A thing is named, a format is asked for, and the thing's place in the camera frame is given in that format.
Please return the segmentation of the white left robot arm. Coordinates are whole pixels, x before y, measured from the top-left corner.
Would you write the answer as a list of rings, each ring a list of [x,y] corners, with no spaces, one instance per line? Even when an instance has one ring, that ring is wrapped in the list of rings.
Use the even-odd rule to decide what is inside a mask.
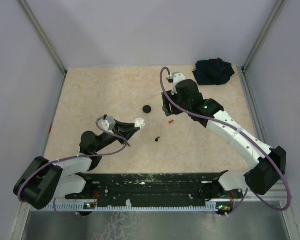
[[[85,199],[91,197],[94,186],[81,174],[94,170],[103,157],[122,152],[129,146],[132,136],[145,125],[143,118],[137,118],[133,123],[120,122],[107,115],[98,118],[96,126],[102,132],[100,135],[84,132],[80,138],[79,153],[74,156],[56,160],[36,157],[15,184],[13,193],[20,202],[28,203],[37,210],[71,194]]]

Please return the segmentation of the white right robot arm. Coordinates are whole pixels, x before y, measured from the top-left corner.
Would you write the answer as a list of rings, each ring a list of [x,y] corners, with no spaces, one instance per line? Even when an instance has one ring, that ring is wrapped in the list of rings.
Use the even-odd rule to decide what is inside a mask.
[[[247,132],[217,101],[204,99],[193,80],[178,74],[169,83],[173,84],[172,90],[162,94],[166,116],[181,114],[180,108],[193,113],[192,120],[221,136],[248,164],[248,168],[227,171],[218,179],[213,185],[217,197],[225,198],[232,190],[246,188],[258,195],[265,195],[281,178],[266,155],[282,175],[286,173],[287,152],[282,147],[273,148]]]

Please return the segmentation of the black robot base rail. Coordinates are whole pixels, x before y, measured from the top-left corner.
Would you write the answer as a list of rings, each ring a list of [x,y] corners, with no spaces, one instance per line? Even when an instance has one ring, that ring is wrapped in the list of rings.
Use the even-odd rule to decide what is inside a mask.
[[[205,207],[213,199],[238,200],[238,189],[225,190],[219,173],[80,173],[86,182],[81,192],[71,189],[66,200],[97,201],[98,207]]]

